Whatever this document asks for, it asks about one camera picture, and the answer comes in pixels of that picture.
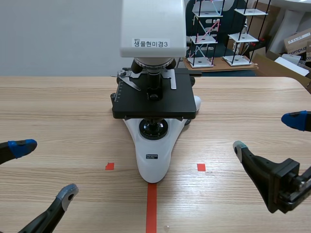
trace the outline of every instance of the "blue gripper tip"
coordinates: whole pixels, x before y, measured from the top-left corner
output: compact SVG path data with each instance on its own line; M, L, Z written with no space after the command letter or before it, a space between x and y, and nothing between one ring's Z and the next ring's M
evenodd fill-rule
M8 146L12 154L17 159L33 152L37 145L37 142L33 139L26 139L23 141L8 141Z

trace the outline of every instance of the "red tape marker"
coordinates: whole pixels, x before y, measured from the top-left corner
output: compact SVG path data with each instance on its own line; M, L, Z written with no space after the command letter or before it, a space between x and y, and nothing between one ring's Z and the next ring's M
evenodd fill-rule
M156 233L156 183L148 183L146 233Z
M206 171L205 164L198 164L198 171Z
M115 169L115 163L108 163L105 170L106 171L112 171Z

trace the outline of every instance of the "white wall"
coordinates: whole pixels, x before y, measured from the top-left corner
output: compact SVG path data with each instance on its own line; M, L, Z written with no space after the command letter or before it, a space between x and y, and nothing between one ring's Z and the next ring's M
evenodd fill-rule
M120 17L121 0L0 0L0 76L116 74Z

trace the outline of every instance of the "microscope stage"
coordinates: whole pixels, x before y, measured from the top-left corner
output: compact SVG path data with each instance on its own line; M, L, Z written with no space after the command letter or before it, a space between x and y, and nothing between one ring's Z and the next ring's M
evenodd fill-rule
M147 74L138 79L130 78L141 91L119 82L113 102L115 119L131 118L183 118L194 119L196 105L189 74L176 74L176 90L171 90L171 80L162 78L163 98L159 101L147 99Z

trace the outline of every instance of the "wood grain surface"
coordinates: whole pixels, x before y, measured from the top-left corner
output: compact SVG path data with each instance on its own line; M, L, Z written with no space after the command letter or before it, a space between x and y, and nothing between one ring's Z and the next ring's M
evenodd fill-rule
M269 213L232 144L275 162L292 158L304 171L311 133L280 118L311 110L311 95L290 78L196 80L202 106L158 183L157 232L309 233L311 198L286 215ZM38 141L32 154L0 167L0 231L18 232L76 183L80 192L54 232L145 233L147 183L130 133L112 117L116 88L109 77L0 78L0 142ZM104 170L108 162L115 170Z

